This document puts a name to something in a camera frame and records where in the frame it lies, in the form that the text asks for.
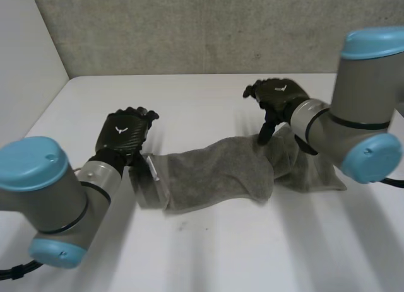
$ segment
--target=gray wall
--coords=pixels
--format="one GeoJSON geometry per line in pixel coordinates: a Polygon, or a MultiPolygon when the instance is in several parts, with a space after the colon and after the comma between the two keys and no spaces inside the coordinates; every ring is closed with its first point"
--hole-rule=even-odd
{"type": "Polygon", "coordinates": [[[404,0],[36,0],[71,78],[331,73],[349,30],[404,25],[404,0]]]}

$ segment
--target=logo on robotic hand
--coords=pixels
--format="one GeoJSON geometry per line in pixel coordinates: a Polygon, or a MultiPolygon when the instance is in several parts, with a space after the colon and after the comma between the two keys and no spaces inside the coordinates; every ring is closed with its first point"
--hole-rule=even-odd
{"type": "Polygon", "coordinates": [[[275,90],[276,91],[285,91],[287,86],[288,85],[285,85],[285,87],[282,87],[282,88],[275,88],[275,90]]]}
{"type": "Polygon", "coordinates": [[[115,126],[115,129],[116,129],[116,131],[117,131],[119,134],[121,134],[122,132],[127,131],[127,128],[125,128],[125,129],[120,129],[120,128],[116,127],[116,126],[115,126]]]}

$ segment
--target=white wall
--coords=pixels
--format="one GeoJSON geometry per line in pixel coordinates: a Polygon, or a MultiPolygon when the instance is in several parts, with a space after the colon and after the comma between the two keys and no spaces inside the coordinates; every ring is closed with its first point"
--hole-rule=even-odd
{"type": "Polygon", "coordinates": [[[23,137],[68,82],[34,0],[0,0],[0,146],[23,137]]]}

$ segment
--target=concrete wall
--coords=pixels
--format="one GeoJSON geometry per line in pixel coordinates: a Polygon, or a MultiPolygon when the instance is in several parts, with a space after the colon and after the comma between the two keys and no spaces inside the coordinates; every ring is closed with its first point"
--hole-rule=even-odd
{"type": "Polygon", "coordinates": [[[0,147],[22,138],[68,82],[34,0],[0,0],[0,147]]]}
{"type": "Polygon", "coordinates": [[[404,0],[36,0],[71,77],[331,73],[344,34],[404,0]]]}

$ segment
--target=carbon fiber hand cover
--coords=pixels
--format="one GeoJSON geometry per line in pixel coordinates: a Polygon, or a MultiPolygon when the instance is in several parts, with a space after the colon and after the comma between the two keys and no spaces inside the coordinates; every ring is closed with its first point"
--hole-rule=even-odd
{"type": "Polygon", "coordinates": [[[130,164],[133,156],[141,150],[153,120],[158,119],[154,111],[143,107],[127,108],[109,114],[98,137],[95,151],[110,148],[120,152],[130,164]]]}

